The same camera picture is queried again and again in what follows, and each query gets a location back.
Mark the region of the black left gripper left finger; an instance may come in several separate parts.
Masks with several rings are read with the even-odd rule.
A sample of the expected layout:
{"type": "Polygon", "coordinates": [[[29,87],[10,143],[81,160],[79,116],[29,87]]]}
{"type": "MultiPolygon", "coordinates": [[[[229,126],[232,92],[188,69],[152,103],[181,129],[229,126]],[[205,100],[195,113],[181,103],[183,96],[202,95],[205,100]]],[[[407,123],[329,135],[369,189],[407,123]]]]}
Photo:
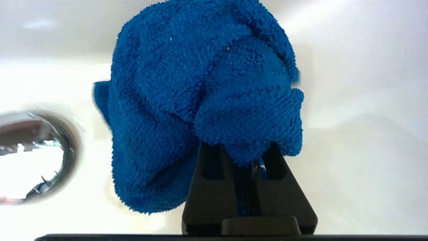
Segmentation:
{"type": "Polygon", "coordinates": [[[182,215],[182,233],[221,235],[222,222],[236,216],[231,160],[221,146],[201,143],[182,215]]]}

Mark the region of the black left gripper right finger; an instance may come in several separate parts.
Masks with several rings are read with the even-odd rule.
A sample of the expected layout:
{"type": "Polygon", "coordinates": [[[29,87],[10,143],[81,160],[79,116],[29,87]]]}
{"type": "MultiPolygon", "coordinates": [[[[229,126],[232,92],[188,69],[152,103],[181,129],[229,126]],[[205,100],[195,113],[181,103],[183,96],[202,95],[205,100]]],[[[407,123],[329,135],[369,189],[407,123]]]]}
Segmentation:
{"type": "Polygon", "coordinates": [[[262,155],[266,174],[254,171],[259,214],[263,217],[293,216],[303,235],[312,235],[318,218],[290,170],[277,144],[271,144],[262,155]]]}

